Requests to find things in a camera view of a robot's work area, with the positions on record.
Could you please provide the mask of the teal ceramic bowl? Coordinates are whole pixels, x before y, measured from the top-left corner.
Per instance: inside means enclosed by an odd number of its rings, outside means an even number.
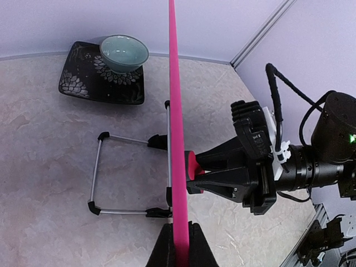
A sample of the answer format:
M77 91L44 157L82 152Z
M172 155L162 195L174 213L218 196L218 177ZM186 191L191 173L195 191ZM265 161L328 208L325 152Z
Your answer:
M100 43L100 54L114 73L129 73L140 68L149 58L149 50L140 40L127 35L113 35Z

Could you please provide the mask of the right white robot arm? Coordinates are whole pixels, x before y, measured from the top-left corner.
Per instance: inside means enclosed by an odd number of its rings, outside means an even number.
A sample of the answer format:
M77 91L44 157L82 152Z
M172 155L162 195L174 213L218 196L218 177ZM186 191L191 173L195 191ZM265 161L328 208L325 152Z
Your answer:
M186 151L189 194L208 191L265 214L277 193L337 184L341 197L355 199L355 98L329 91L310 145L289 145L287 161L273 155L273 131L257 101L231 105L236 136L213 149Z

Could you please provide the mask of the red black whiteboard eraser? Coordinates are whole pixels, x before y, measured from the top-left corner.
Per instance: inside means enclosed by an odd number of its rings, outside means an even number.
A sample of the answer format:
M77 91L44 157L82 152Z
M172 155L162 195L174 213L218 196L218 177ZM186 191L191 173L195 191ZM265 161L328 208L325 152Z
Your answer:
M189 186L189 181L194 181L195 176L202 175L205 171L196 161L196 155L193 151L185 151L185 173L186 189L189 194L202 194L204 191Z

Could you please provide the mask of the pink framed whiteboard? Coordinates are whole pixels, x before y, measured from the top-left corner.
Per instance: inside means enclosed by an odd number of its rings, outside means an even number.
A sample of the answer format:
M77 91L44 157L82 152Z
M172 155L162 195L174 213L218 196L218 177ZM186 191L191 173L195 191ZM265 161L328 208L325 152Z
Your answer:
M174 1L169 1L169 68L173 238L176 252L175 265L189 266L190 243L184 158L184 128Z

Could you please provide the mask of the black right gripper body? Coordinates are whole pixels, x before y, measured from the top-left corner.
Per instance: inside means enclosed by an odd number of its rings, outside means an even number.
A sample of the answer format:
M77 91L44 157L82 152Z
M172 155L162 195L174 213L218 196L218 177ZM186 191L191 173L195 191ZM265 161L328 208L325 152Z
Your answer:
M248 161L250 189L243 198L243 207L248 207L255 216L266 214L276 202L272 163L271 156Z

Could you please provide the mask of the right aluminium frame post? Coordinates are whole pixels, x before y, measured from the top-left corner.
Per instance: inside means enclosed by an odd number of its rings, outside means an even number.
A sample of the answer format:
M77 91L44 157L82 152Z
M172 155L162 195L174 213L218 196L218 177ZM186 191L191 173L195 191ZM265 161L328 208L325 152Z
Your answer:
M259 45L263 38L272 30L272 28L282 19L288 10L295 4L296 0L283 0L271 15L262 23L258 30L247 41L243 48L230 61L234 70L246 60L252 51Z

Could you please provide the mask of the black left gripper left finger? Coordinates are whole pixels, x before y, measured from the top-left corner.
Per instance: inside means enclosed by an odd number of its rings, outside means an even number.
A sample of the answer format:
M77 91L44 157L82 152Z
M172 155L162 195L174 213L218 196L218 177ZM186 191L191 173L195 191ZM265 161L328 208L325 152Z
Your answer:
M173 239L173 224L164 224L146 267L175 266L175 246Z

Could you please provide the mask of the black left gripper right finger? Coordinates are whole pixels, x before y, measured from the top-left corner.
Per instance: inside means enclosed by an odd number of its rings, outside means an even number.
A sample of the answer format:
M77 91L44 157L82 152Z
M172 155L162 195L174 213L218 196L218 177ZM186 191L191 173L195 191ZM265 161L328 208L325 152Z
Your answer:
M209 247L201 226L189 222L189 266L190 267L218 267L214 255Z

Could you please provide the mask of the front aluminium rail base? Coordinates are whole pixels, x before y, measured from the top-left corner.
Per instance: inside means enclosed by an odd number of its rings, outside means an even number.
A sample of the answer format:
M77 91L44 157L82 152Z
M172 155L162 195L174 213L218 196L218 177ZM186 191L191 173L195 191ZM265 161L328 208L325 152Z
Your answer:
M330 219L322 204L302 237L281 266L355 266L355 248L340 248L355 240L355 215L338 214Z

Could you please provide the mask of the black floral square plate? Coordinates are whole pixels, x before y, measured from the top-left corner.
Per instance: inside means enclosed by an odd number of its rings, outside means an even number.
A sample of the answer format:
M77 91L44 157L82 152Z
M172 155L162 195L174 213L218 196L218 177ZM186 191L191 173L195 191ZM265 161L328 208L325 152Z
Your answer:
M76 41L66 58L58 90L92 101L141 105L145 100L144 68L116 74L105 65L99 45Z

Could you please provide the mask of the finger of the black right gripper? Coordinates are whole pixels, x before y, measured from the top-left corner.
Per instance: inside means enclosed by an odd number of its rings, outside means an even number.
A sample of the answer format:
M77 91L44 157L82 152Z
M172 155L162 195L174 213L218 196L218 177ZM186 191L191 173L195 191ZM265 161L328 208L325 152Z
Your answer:
M246 163L243 146L238 137L196 155L198 164L207 171L218 171L242 167Z
M217 196L242 203L256 189L256 170L247 167L212 171L186 182L188 189L208 191Z

